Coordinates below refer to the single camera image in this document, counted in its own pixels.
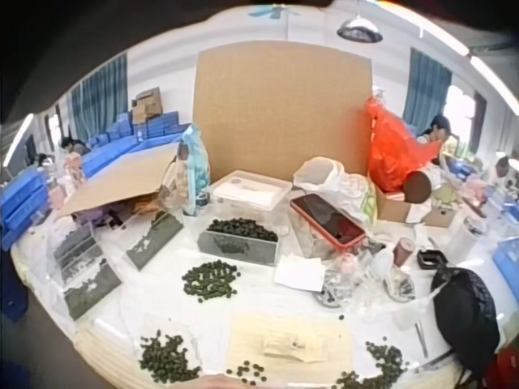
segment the pendant light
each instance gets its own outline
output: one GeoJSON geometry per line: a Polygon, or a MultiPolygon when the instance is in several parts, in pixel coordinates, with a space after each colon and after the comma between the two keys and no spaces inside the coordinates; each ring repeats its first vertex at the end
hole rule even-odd
{"type": "Polygon", "coordinates": [[[343,39],[360,43],[378,43],[384,38],[379,29],[368,19],[360,16],[358,11],[358,0],[355,0],[357,16],[346,20],[337,30],[337,35],[343,39]]]}

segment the orange plastic bag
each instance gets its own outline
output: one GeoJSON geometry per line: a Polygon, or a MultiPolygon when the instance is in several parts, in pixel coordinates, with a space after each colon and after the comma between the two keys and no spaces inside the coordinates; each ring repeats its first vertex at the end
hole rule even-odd
{"type": "Polygon", "coordinates": [[[368,165],[371,180],[384,192],[402,190],[407,175],[440,153],[440,142],[419,143],[404,121],[370,98],[366,110],[374,125],[368,165]]]}

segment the floor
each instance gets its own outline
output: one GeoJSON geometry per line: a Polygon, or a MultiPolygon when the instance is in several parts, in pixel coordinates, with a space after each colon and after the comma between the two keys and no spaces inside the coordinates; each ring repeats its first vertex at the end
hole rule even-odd
{"type": "Polygon", "coordinates": [[[17,323],[2,314],[0,328],[2,360],[27,368],[32,389],[114,388],[83,361],[31,293],[27,313],[17,323]]]}

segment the phone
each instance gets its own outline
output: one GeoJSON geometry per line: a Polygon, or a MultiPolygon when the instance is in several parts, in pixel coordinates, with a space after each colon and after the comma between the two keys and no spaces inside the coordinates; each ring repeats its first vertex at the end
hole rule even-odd
{"type": "Polygon", "coordinates": [[[362,228],[318,194],[293,199],[290,206],[339,250],[347,249],[366,236],[362,228]]]}

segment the black backpack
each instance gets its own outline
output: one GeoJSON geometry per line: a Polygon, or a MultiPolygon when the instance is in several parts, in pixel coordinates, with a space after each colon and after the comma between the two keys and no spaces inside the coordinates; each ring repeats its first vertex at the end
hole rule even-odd
{"type": "Polygon", "coordinates": [[[459,267],[439,269],[432,281],[434,290],[446,285],[435,296],[436,323],[445,341],[453,348],[463,366],[455,387],[477,382],[495,359],[500,333],[495,319],[495,305],[487,286],[473,271],[459,267]],[[471,375],[461,383],[465,370],[471,375]]]}

